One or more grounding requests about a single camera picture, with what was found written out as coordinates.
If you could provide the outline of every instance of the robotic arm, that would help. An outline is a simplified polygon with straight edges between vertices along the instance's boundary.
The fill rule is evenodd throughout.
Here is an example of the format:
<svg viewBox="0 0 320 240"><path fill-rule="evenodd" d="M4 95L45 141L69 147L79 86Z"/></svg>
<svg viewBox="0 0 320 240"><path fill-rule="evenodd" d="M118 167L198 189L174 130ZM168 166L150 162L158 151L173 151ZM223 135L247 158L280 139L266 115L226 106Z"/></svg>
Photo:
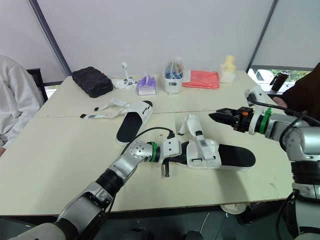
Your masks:
<svg viewBox="0 0 320 240"><path fill-rule="evenodd" d="M258 86L245 95L249 106L253 102L264 102ZM311 127L294 116L272 114L270 108L260 106L256 112L250 107L223 108L209 116L232 126L235 131L260 133L280 142L289 158L294 180L294 200L286 207L287 216L292 217L287 222L289 229L294 237L303 233L320 234L320 127Z"/></svg>
<svg viewBox="0 0 320 240"><path fill-rule="evenodd" d="M101 176L90 183L59 215L55 223L44 223L11 240L90 239L106 219L106 209L141 162L162 164L164 159L181 154L175 137L160 146L155 142L133 142Z"/></svg>

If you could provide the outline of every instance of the brown sleeve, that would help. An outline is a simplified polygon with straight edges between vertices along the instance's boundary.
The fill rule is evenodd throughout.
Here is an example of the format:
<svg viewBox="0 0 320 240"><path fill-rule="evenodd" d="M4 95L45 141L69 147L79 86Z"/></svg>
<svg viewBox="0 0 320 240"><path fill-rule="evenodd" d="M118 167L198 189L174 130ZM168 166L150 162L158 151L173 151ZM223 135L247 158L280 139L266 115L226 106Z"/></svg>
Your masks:
<svg viewBox="0 0 320 240"><path fill-rule="evenodd" d="M308 111L311 117L320 117L320 63L308 75L295 82L281 98L289 109Z"/></svg>

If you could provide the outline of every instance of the label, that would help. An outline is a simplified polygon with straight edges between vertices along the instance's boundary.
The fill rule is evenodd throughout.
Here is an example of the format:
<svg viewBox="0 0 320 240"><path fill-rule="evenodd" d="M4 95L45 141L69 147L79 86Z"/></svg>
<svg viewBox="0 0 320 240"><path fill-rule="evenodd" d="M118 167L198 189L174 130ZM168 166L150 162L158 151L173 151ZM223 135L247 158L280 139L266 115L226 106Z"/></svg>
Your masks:
<svg viewBox="0 0 320 240"><path fill-rule="evenodd" d="M199 140L200 146L203 147L208 147L208 144L206 143L206 140Z"/></svg>

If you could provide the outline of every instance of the window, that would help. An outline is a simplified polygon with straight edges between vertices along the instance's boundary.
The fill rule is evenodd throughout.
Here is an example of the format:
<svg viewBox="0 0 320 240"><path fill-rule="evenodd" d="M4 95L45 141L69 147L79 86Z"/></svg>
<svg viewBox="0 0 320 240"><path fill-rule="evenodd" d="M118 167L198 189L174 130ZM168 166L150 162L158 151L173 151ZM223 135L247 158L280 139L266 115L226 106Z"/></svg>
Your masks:
<svg viewBox="0 0 320 240"><path fill-rule="evenodd" d="M248 75L255 81L258 85L261 86L262 90L265 92L270 92L271 90L271 81L274 79L274 77L277 75L277 73L281 71L287 71L289 73L289 77L286 79L283 86L280 88L278 93L283 93L289 88L291 88L293 85L295 85L295 82L308 73L310 71L301 71L301 70L286 70L286 69L261 69L261 68L250 68L248 71Z"/></svg>
<svg viewBox="0 0 320 240"><path fill-rule="evenodd" d="M55 91L58 89L59 86L60 85L52 85L52 86L45 86L44 87L48 99L52 96L52 94L55 93Z"/></svg>

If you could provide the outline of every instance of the green ring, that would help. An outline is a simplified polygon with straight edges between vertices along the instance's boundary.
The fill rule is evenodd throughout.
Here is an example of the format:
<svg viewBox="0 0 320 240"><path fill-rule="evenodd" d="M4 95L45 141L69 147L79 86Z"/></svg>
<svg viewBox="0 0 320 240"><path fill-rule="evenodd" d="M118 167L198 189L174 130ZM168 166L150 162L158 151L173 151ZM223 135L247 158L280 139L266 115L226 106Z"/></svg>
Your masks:
<svg viewBox="0 0 320 240"><path fill-rule="evenodd" d="M269 119L269 117L270 117L271 114L272 114L272 111L271 111L271 108L269 107L269 108L266 110L266 112L265 112L265 114L264 114L264 116L263 116L263 119L262 119L262 121L261 121L259 133L265 134L265 127L266 127L266 125L267 125L268 119Z"/></svg>
<svg viewBox="0 0 320 240"><path fill-rule="evenodd" d="M156 144L153 141L151 142L151 144L152 144L152 158L150 162L153 163L156 160L156 151L157 151L158 144Z"/></svg>

